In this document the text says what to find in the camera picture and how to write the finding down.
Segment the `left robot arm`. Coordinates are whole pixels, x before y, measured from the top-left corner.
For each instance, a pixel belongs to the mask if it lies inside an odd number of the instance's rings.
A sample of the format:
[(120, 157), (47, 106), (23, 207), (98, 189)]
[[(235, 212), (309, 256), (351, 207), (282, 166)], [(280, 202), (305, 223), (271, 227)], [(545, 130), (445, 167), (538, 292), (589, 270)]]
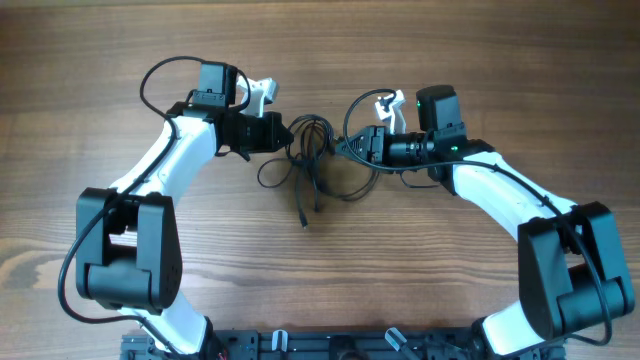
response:
[(226, 359), (226, 340), (180, 290), (183, 260), (175, 207), (201, 168), (216, 157), (272, 153), (293, 141), (277, 112), (271, 78), (201, 60), (198, 85), (161, 112), (161, 135), (125, 176), (87, 188), (76, 204), (76, 239), (58, 279), (58, 299), (72, 318), (65, 280), (76, 266), (76, 289), (114, 311), (111, 322), (134, 321), (143, 334), (124, 337), (123, 359)]

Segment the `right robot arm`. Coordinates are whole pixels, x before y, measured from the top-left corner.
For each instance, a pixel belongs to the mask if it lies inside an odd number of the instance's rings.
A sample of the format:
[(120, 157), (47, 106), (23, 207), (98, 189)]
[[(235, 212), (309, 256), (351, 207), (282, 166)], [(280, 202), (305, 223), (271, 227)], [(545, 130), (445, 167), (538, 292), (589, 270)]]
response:
[(494, 147), (471, 139), (456, 91), (435, 85), (416, 93), (420, 129), (409, 132), (399, 90), (376, 89), (381, 123), (336, 145), (341, 155), (379, 173), (424, 170), (454, 196), (482, 209), (517, 243), (519, 298), (479, 319), (462, 353), (475, 359), (546, 355), (574, 339), (611, 341), (613, 321), (630, 314), (635, 294), (613, 213), (579, 205), (514, 170)]

